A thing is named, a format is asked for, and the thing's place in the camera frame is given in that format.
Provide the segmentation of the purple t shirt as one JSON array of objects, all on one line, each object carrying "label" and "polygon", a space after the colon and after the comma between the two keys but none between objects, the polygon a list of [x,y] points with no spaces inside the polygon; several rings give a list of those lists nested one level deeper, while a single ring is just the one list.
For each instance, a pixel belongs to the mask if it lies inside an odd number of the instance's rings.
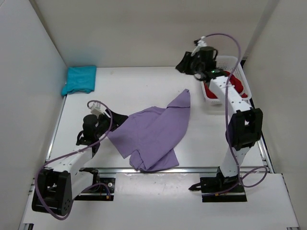
[{"label": "purple t shirt", "polygon": [[108,134],[108,139],[138,171],[177,167],[174,148],[187,132],[190,106],[190,92],[185,89],[166,108],[152,106],[129,115],[118,129]]}]

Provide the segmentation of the teal t shirt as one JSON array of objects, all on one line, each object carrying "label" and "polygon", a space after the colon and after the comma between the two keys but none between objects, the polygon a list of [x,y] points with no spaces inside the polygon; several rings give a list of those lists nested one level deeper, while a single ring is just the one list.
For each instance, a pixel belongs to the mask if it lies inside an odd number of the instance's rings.
[{"label": "teal t shirt", "polygon": [[96,70],[96,66],[69,67],[61,95],[93,92],[95,90]]}]

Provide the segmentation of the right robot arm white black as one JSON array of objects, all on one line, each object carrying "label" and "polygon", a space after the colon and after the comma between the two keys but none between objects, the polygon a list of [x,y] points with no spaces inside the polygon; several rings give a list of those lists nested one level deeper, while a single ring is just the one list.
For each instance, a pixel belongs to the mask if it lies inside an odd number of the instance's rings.
[{"label": "right robot arm white black", "polygon": [[216,195],[240,185],[240,166],[249,150],[261,137],[263,112],[253,108],[231,84],[231,74],[216,66],[218,51],[211,46],[185,52],[176,65],[180,73],[202,81],[225,106],[226,141],[228,150],[217,174],[206,187]]}]

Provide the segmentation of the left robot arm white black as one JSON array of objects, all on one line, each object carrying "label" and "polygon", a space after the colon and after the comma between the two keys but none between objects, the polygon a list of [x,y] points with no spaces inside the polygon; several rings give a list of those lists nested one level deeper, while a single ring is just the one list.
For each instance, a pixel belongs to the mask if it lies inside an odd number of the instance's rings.
[{"label": "left robot arm white black", "polygon": [[127,115],[108,109],[85,116],[76,140],[76,145],[84,146],[84,150],[77,150],[70,156],[58,159],[55,166],[44,166],[39,171],[35,177],[32,210],[51,213],[62,220],[69,215],[74,199],[81,193],[104,187],[109,195],[108,186],[100,181],[98,169],[86,168],[85,164],[98,152],[100,141],[127,119]]}]

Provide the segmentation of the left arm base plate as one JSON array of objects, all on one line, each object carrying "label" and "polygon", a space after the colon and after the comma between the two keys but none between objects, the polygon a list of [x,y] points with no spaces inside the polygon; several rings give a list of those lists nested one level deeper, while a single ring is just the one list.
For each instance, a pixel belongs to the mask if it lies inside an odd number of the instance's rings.
[{"label": "left arm base plate", "polygon": [[116,175],[111,174],[100,174],[100,183],[104,185],[97,185],[94,188],[78,195],[74,200],[76,201],[113,201],[116,186]]}]

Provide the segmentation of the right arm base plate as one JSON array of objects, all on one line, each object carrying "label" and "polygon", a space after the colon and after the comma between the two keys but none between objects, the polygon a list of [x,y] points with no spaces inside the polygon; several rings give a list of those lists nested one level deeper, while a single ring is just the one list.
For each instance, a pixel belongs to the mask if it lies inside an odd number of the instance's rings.
[{"label": "right arm base plate", "polygon": [[203,203],[247,202],[244,187],[236,182],[218,185],[213,177],[201,177],[201,195]]}]

